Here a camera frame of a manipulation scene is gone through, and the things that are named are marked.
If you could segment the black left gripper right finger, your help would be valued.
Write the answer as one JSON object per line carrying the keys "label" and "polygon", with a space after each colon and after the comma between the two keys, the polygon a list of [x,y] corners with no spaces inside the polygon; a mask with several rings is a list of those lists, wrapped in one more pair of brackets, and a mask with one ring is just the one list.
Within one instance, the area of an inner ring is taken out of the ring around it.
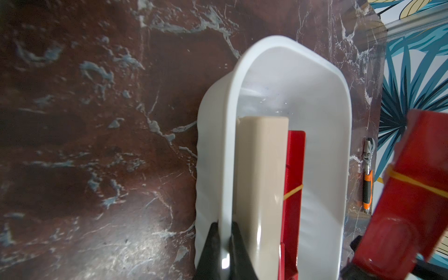
{"label": "black left gripper right finger", "polygon": [[258,280],[240,233],[239,226],[236,222],[232,222],[230,257],[230,280]]}

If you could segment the beige wooden block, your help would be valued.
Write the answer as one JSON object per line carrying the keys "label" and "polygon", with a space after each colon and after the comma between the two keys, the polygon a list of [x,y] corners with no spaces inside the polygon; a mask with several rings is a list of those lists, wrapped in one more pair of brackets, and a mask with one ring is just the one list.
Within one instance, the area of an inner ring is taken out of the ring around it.
{"label": "beige wooden block", "polygon": [[260,280],[276,280],[289,120],[243,117],[236,127],[233,219]]}

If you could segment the red clip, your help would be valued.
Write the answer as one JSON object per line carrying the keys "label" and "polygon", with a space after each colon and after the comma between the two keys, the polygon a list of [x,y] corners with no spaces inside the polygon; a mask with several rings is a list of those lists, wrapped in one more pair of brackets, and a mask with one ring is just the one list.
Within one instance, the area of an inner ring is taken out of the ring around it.
{"label": "red clip", "polygon": [[407,120],[363,236],[413,235],[428,260],[448,226],[448,116],[411,110]]}
{"label": "red clip", "polygon": [[289,131],[280,242],[279,280],[297,280],[306,133]]}

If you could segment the white rectangular tray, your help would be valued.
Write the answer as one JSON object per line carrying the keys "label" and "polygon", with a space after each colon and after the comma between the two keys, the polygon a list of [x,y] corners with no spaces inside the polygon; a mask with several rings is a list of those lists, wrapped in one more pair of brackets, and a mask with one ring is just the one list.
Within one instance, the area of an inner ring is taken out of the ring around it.
{"label": "white rectangular tray", "polygon": [[204,95],[197,117],[196,268],[218,223],[219,272],[230,279],[237,121],[286,117],[304,131],[297,280],[336,280],[340,273],[352,110],[341,71],[283,36],[250,47]]}

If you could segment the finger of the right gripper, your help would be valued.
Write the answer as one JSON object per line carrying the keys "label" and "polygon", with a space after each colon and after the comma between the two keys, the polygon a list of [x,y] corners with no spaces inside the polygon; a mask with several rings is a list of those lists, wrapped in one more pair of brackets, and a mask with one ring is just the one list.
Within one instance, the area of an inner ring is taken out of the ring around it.
{"label": "finger of the right gripper", "polygon": [[420,257],[413,235],[365,235],[351,246],[353,260],[341,270],[344,280],[446,280],[448,266]]}

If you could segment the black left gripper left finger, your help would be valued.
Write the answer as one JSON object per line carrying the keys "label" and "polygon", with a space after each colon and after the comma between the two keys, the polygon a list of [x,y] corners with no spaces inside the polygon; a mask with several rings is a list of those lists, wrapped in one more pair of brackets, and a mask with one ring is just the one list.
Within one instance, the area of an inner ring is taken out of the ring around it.
{"label": "black left gripper left finger", "polygon": [[220,280],[220,249],[218,223],[214,222],[210,226],[193,280]]}

